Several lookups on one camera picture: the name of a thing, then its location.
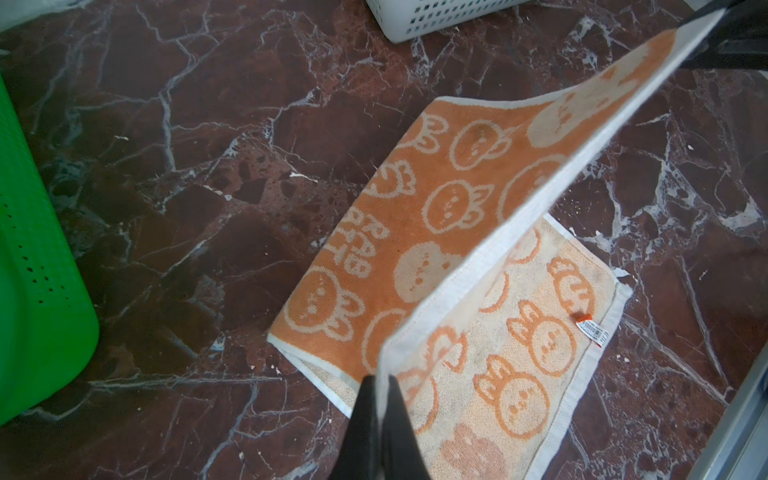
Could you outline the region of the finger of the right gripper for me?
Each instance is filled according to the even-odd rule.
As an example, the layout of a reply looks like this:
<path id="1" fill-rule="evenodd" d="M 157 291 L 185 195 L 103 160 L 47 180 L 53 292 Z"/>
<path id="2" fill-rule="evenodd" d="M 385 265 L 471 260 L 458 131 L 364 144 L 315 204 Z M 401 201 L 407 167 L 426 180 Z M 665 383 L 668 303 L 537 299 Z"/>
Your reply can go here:
<path id="1" fill-rule="evenodd" d="M 767 0 L 711 1 L 680 23 L 725 15 L 681 64 L 683 69 L 767 70 Z"/>

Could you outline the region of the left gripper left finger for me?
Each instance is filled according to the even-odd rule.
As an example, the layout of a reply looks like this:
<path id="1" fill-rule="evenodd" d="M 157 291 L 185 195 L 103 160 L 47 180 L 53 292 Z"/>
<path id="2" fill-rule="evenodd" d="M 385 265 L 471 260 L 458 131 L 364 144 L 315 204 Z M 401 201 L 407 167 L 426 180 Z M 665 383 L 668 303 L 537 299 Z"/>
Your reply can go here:
<path id="1" fill-rule="evenodd" d="M 380 469 L 379 421 L 375 377 L 360 385 L 352 415 L 330 480 L 374 480 Z"/>

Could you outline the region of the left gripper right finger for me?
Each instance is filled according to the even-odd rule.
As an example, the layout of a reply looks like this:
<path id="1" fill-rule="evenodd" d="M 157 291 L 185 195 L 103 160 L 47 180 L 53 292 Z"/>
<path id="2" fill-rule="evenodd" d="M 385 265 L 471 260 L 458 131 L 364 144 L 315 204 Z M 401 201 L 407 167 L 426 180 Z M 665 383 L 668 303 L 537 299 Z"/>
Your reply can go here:
<path id="1" fill-rule="evenodd" d="M 381 462 L 386 480 L 430 480 L 394 376 L 389 377 L 387 408 L 381 429 Z"/>

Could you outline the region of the peach patterned towel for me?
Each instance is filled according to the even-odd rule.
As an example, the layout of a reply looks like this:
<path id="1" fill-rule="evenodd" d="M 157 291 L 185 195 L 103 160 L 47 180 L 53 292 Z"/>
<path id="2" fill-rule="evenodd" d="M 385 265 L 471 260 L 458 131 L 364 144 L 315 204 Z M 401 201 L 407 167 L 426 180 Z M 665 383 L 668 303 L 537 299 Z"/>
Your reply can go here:
<path id="1" fill-rule="evenodd" d="M 344 214 L 268 339 L 350 419 L 401 389 L 431 479 L 538 479 L 630 296 L 550 216 L 717 10 L 520 101 L 432 101 Z"/>

